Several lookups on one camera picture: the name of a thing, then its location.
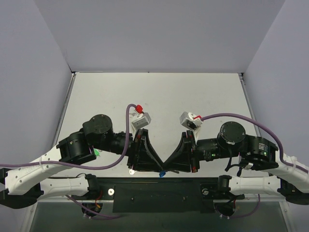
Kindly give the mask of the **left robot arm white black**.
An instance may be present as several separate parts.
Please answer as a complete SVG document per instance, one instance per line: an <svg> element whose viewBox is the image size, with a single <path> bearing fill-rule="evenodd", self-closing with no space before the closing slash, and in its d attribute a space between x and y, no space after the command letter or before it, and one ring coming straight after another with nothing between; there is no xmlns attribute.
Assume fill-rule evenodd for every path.
<svg viewBox="0 0 309 232"><path fill-rule="evenodd" d="M85 163L97 158L97 149L120 155L114 163L98 167L98 170L110 169L124 157L128 157L127 165L134 171L163 171L163 162L150 144L148 131L144 129L150 120L145 114L141 114L135 122L138 127L133 133L129 132L128 119L126 131L115 133L110 117L96 115L83 123L79 131L61 140L31 163L2 165L0 182L5 189L0 192L1 205L21 209L41 199L63 195L100 199L104 191L93 174L75 178L52 178L53 175L71 168L95 170L95 167L85 166Z"/></svg>

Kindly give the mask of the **blue key tag with keys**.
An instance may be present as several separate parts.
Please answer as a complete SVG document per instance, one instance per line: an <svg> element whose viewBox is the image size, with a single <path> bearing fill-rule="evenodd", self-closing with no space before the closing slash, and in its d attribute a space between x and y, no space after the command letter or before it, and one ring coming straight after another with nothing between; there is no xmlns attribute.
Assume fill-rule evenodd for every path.
<svg viewBox="0 0 309 232"><path fill-rule="evenodd" d="M159 178L163 178L167 173L175 173L175 174L179 174L179 171L174 171L174 170L162 170L159 172Z"/></svg>

